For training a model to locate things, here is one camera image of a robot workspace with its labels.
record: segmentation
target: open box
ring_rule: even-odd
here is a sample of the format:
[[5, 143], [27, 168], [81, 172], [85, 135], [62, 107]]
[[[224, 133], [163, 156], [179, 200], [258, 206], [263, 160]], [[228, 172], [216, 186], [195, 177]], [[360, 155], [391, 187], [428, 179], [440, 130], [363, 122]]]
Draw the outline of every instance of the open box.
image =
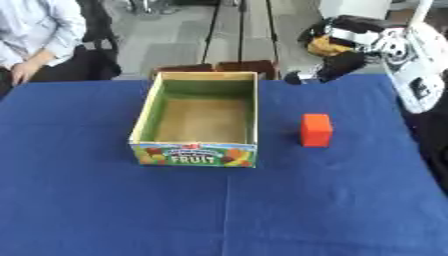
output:
[[141, 164], [255, 167], [258, 77], [159, 73], [129, 143]]

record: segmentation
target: table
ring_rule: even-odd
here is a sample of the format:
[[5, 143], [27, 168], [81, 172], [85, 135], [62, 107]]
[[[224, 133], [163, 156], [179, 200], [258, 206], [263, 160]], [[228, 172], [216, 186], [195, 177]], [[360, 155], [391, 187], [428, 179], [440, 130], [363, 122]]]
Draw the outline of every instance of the table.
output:
[[[0, 255], [448, 255], [447, 199], [385, 76], [261, 82], [256, 169], [137, 165], [146, 87], [30, 84], [0, 102]], [[330, 114], [330, 148], [297, 144], [307, 112]]]

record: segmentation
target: box label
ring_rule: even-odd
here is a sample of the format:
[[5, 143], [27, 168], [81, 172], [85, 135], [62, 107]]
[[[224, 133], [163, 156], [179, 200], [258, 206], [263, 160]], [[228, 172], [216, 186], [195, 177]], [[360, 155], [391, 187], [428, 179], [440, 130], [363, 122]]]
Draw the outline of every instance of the box label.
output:
[[254, 167], [254, 145], [148, 144], [134, 145], [141, 164]]

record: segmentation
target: orange block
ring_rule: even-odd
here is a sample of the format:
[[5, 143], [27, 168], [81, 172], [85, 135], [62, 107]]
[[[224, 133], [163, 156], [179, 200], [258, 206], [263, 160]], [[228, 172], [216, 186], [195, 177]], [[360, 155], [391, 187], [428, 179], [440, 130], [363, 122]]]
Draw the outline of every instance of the orange block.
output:
[[302, 116], [301, 139], [304, 147], [328, 147], [333, 135], [330, 117], [326, 114]]

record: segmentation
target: person's hand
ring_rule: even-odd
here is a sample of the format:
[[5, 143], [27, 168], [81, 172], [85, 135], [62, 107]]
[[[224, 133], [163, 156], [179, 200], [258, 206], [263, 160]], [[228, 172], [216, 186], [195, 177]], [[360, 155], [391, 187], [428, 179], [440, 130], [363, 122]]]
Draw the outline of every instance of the person's hand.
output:
[[11, 68], [12, 85], [17, 86], [27, 83], [41, 68], [42, 65], [32, 59], [14, 65]]

